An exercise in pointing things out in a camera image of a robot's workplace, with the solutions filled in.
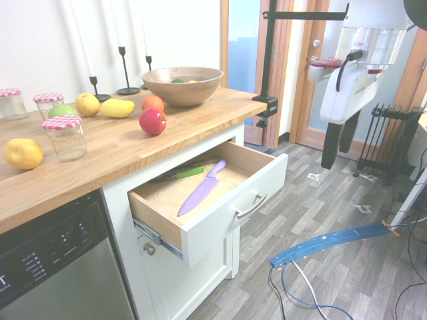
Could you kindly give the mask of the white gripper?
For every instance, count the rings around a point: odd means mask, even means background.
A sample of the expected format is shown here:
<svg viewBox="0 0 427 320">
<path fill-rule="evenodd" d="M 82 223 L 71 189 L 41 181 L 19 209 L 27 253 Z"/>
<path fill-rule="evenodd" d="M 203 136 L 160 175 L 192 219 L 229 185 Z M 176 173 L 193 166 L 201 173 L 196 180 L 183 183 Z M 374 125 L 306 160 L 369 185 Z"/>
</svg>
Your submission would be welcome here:
<svg viewBox="0 0 427 320">
<path fill-rule="evenodd" d="M 320 118 L 329 122 L 322 151 L 324 169 L 332 168 L 339 145 L 340 152 L 350 150 L 360 110 L 373 100 L 382 82 L 381 75 L 375 77 L 367 68 L 352 64 L 345 66 L 340 90 L 336 91 L 339 71 L 335 70 L 330 76 L 320 109 Z"/>
</svg>

